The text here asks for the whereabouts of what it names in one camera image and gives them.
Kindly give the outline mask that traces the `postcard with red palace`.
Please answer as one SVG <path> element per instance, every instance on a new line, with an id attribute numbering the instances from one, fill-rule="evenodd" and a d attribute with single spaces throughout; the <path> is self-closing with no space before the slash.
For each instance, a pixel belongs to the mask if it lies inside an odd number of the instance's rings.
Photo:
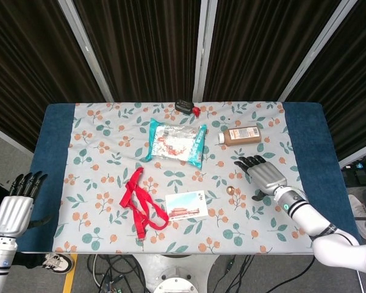
<path id="1" fill-rule="evenodd" d="M 194 219 L 209 215 L 203 190 L 166 195 L 165 206 L 170 220 Z"/>

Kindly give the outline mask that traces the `blue table mat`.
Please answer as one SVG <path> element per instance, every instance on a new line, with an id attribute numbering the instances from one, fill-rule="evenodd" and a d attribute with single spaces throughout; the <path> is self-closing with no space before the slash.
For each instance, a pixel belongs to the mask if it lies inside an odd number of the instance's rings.
<path id="1" fill-rule="evenodd" d="M 338 228 L 360 238 L 322 105 L 301 102 L 283 105 L 298 171 L 309 202 Z M 18 249 L 23 253 L 52 251 L 74 110 L 74 104 L 70 103 L 50 104 L 46 108 L 30 170 L 32 173 L 41 171 L 48 177 L 40 189 L 32 219 L 47 215 L 52 219 L 26 231 L 17 240 Z"/>

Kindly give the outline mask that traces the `grey white sneaker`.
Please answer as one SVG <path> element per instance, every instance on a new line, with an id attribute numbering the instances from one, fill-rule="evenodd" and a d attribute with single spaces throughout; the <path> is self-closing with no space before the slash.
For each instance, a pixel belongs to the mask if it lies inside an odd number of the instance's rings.
<path id="1" fill-rule="evenodd" d="M 366 217 L 366 208 L 354 195 L 348 195 L 354 217 Z M 357 229 L 363 239 L 366 240 L 366 220 L 356 221 Z"/>

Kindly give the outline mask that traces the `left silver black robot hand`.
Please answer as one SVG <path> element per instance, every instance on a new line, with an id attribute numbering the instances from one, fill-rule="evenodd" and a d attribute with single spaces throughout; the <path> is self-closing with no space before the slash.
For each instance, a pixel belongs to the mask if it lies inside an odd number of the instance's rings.
<path id="1" fill-rule="evenodd" d="M 0 237 L 20 237 L 26 230 L 43 226 L 52 219 L 51 215 L 39 220 L 31 219 L 35 201 L 47 177 L 39 171 L 15 178 L 9 195 L 0 205 Z"/>

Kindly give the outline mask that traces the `white black sneaker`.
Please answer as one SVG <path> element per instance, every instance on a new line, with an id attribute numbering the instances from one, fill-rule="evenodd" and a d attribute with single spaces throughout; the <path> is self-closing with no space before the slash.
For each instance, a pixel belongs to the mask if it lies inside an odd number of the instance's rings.
<path id="1" fill-rule="evenodd" d="M 67 274 L 75 267 L 74 259 L 67 254 L 48 253 L 42 262 L 42 268 L 56 274 Z"/>

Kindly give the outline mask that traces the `brown drink bottle white cap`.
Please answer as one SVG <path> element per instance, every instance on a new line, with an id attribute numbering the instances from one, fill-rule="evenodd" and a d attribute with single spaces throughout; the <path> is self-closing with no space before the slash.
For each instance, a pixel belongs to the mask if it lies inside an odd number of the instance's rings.
<path id="1" fill-rule="evenodd" d="M 257 126 L 227 129 L 218 134 L 218 143 L 226 146 L 259 143 L 262 141 L 260 129 Z"/>

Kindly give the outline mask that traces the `small black device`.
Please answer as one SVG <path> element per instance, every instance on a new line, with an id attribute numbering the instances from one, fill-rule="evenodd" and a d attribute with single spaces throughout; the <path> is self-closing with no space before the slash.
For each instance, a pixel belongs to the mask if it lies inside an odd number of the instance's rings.
<path id="1" fill-rule="evenodd" d="M 174 107 L 177 111 L 190 115 L 194 108 L 194 104 L 191 101 L 179 99 L 175 102 Z"/>

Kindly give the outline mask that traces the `teal clear snack bag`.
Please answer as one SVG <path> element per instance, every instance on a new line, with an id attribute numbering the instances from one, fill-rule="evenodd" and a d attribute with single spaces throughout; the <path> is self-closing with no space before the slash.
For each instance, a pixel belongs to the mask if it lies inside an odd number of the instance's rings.
<path id="1" fill-rule="evenodd" d="M 171 125 L 152 118 L 149 124 L 148 154 L 143 160 L 149 162 L 155 157 L 161 157 L 202 169 L 206 131 L 206 125 L 193 128 Z"/>

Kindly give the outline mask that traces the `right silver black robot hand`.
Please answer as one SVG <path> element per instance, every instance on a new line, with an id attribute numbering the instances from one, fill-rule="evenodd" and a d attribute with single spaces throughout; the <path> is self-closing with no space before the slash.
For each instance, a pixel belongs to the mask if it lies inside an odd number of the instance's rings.
<path id="1" fill-rule="evenodd" d="M 259 193 L 254 195 L 254 201 L 261 201 L 266 196 L 273 196 L 278 187 L 286 186 L 286 177 L 262 156 L 238 157 L 234 164 L 247 174 L 252 182 L 259 188 Z"/>

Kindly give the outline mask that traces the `floral patterned tablecloth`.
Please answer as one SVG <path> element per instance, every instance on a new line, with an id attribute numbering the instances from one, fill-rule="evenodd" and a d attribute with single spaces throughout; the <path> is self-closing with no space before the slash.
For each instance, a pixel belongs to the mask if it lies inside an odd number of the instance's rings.
<path id="1" fill-rule="evenodd" d="M 234 161 L 261 155 L 291 186 L 302 189 L 285 107 L 276 102 L 202 103 L 198 118 L 173 103 L 79 103 L 75 105 L 63 178 L 56 252 L 77 253 L 311 253 L 311 241 L 273 197 L 254 201 L 259 189 Z M 171 125 L 207 126 L 202 169 L 148 153 L 151 119 Z M 262 141 L 226 146 L 218 134 L 257 126 Z M 139 186 L 166 209 L 165 196 L 203 190 L 208 216 L 174 220 L 137 237 L 131 209 L 120 201 L 139 167 Z M 226 192 L 233 186 L 235 194 Z"/>

